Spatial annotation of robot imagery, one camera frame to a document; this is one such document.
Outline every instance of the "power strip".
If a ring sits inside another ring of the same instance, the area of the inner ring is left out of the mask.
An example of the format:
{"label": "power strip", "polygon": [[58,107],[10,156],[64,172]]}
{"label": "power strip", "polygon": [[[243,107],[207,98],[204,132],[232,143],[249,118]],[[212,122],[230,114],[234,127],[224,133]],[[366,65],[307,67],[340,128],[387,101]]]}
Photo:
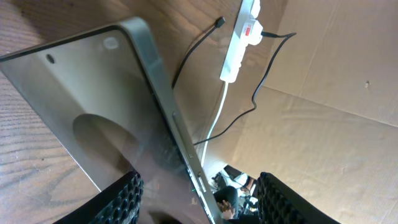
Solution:
{"label": "power strip", "polygon": [[226,83],[235,82],[248,44],[257,45],[262,39],[262,26],[256,20],[260,8],[260,0],[242,1],[220,75]]}

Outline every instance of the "wooden table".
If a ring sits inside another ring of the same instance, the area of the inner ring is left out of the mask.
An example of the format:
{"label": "wooden table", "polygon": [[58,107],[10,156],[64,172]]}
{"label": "wooden table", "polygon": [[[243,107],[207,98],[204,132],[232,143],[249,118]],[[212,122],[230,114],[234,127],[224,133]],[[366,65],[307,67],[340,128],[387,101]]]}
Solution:
{"label": "wooden table", "polygon": [[[235,0],[0,0],[0,54],[57,40],[131,16],[146,20],[172,76],[188,47],[216,18],[217,29],[190,57],[175,96],[193,141],[202,139],[220,100],[219,75],[241,1]],[[285,1],[263,1],[259,19],[276,32]],[[248,48],[237,85],[215,132],[250,107],[272,41]],[[88,201],[98,190],[32,108],[0,73],[0,223],[52,223]],[[239,123],[214,140],[205,169],[228,162]]]}

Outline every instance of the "wood grain surface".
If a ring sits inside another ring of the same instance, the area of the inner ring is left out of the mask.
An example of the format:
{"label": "wood grain surface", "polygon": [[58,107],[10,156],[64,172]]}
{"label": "wood grain surface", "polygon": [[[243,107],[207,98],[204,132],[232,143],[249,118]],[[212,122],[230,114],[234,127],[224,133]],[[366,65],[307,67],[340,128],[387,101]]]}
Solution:
{"label": "wood grain surface", "polygon": [[[214,31],[190,57],[175,88],[193,142],[202,139],[220,100],[219,79],[241,1],[230,0],[0,0],[0,54],[97,26],[139,16],[152,29],[169,75],[174,75],[194,39],[214,21]],[[276,32],[285,1],[262,1],[259,19]],[[273,40],[249,47],[241,73],[229,88],[215,133],[251,107]],[[205,170],[232,160],[244,119],[208,147]],[[51,223],[98,193],[15,88],[0,74],[0,222]]]}

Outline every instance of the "human hand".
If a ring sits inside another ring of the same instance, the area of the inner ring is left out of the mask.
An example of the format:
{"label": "human hand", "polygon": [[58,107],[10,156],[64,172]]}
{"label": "human hand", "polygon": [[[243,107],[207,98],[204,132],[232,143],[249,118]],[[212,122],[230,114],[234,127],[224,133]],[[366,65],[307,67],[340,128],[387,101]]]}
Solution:
{"label": "human hand", "polygon": [[223,213],[223,218],[225,220],[230,220],[234,217],[235,208],[233,208],[229,202],[226,202],[225,200],[223,200],[223,203],[217,202],[217,206],[220,209],[220,211]]}

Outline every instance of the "white plug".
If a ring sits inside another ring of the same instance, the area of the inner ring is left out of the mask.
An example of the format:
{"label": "white plug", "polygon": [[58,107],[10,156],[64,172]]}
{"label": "white plug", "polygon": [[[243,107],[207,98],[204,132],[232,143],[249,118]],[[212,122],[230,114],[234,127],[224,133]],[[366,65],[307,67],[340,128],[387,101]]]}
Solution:
{"label": "white plug", "polygon": [[235,23],[234,32],[225,57],[220,79],[235,82],[241,68],[246,47],[257,45],[262,40],[262,26],[256,20],[260,12],[260,0],[243,0]]}

